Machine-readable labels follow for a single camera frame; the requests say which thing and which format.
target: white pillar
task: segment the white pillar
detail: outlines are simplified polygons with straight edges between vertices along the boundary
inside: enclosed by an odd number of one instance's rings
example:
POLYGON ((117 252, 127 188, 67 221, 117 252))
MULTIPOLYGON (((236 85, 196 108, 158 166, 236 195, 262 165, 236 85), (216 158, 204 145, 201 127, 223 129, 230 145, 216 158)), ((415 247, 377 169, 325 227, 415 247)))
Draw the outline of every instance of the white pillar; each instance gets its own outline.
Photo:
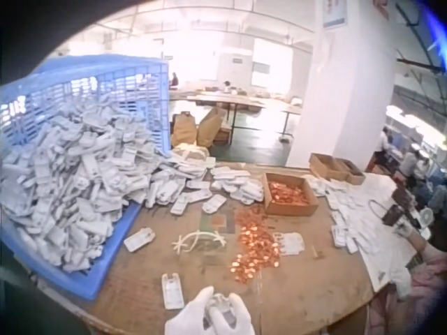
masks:
POLYGON ((365 169, 393 93, 395 2, 384 8, 387 20, 374 7, 375 0, 346 0, 348 23, 325 30, 323 3, 329 1, 316 1, 309 83, 287 166, 306 168, 316 152, 349 159, 365 169))

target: gloved hand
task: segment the gloved hand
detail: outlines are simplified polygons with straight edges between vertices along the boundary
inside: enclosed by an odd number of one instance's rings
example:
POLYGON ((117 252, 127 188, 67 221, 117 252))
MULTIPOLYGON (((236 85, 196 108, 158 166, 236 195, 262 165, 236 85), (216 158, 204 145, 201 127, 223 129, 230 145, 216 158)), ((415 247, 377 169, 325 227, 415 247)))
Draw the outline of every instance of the gloved hand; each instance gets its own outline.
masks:
POLYGON ((241 297, 235 293, 231 293, 228 300, 230 300, 233 306, 236 326, 232 329, 222 313, 216 307, 211 307, 209 313, 212 328, 214 328, 216 335, 255 335, 253 326, 251 325, 250 313, 241 297))
POLYGON ((406 267, 391 269, 390 281, 396 285, 398 300, 405 300, 411 294, 411 275, 406 267))
POLYGON ((203 327, 205 307, 213 294, 212 286, 201 290, 177 316, 167 321, 165 335, 214 335, 212 327, 207 330, 203 327))
POLYGON ((406 239, 415 229, 408 220, 400 219, 395 225, 395 232, 406 239))

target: ceiling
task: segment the ceiling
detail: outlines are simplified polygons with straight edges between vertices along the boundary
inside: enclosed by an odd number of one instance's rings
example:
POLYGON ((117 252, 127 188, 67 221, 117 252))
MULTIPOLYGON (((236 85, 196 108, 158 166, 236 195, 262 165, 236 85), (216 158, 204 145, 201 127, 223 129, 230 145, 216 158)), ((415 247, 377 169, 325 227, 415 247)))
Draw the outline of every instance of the ceiling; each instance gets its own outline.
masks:
MULTIPOLYGON (((158 0, 115 13, 77 36, 104 34, 112 39, 162 31, 197 29, 227 31, 285 43, 312 51, 315 6, 312 0, 158 0)), ((440 66, 425 16, 413 0, 397 0, 397 58, 428 66, 440 66)), ((447 80, 442 73, 411 64, 397 63, 395 84, 403 99, 416 101, 433 113, 447 115, 447 80)))

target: table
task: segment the table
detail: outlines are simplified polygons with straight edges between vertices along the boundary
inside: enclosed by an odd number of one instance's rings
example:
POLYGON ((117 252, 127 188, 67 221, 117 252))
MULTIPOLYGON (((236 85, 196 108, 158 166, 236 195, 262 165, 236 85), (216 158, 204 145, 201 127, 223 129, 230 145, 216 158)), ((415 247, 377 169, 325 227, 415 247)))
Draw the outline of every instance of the table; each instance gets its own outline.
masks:
POLYGON ((281 112, 285 112, 286 120, 284 122, 283 131, 278 132, 282 136, 285 136, 285 135, 292 136, 292 134, 286 134, 289 115, 290 114, 301 115, 301 107, 292 106, 292 105, 285 103, 283 101, 272 100, 272 99, 253 98, 253 97, 248 97, 248 96, 236 96, 236 95, 221 94, 221 93, 216 93, 216 92, 207 92, 207 94, 198 94, 198 95, 187 96, 184 99, 187 101, 208 101, 208 102, 213 102, 213 103, 227 103, 228 104, 227 117, 226 117, 227 121, 230 116, 230 104, 233 104, 234 112, 233 112, 233 122, 231 124, 231 134, 230 134, 229 144, 231 144, 233 142, 233 134, 234 134, 234 130, 236 128, 237 129, 247 129, 247 130, 251 130, 251 131, 259 131, 260 130, 257 128, 243 127, 243 126, 235 125, 238 105, 247 105, 247 106, 252 106, 252 107, 275 109, 275 110, 280 110, 281 112))
MULTIPOLYGON (((255 178, 265 172, 291 175, 309 173, 285 167, 246 163, 220 163, 250 171, 255 178)), ((183 216, 174 217, 170 207, 143 208, 129 235, 151 227, 155 240, 135 253, 121 247, 103 288, 93 302, 45 287, 40 289, 80 316, 85 322, 113 334, 163 334, 166 320, 178 311, 163 307, 161 276, 177 272, 186 302, 208 285, 217 292, 241 295, 249 309, 256 334, 301 335, 316 332, 354 312, 374 293, 359 253, 349 255, 333 246, 330 210, 324 198, 311 217, 270 216, 265 225, 272 232, 299 232, 305 250, 297 256, 281 258, 279 268, 258 272, 248 285, 237 283, 230 273, 231 260, 240 252, 234 213, 242 205, 232 199, 212 217, 203 214, 202 203, 190 204, 183 216), (210 228, 216 217, 225 218, 225 248, 197 246, 190 253, 177 254, 171 243, 178 236, 210 228)))

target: green floor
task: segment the green floor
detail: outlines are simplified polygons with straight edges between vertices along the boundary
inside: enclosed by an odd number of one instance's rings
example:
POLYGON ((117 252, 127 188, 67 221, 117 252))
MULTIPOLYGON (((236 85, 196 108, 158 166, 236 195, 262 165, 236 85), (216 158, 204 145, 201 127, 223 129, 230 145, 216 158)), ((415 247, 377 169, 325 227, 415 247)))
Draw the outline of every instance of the green floor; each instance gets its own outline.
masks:
MULTIPOLYGON (((209 107, 194 107, 181 105, 176 109, 177 112, 192 109, 198 121, 210 110, 209 107)), ((289 133, 298 122, 293 117, 288 123, 287 132, 289 133)), ((210 153, 219 161, 284 165, 290 151, 290 144, 280 143, 279 134, 275 133, 282 131, 284 120, 284 113, 274 111, 262 111, 258 114, 238 113, 236 119, 238 126, 260 128, 263 131, 236 129, 231 146, 213 147, 210 153)), ((2 300, 0 301, 0 334, 90 334, 87 327, 77 317, 58 306, 27 280, 23 268, 3 245, 0 265, 10 269, 23 282, 21 287, 4 284, 4 296, 3 293, 0 294, 2 300)))

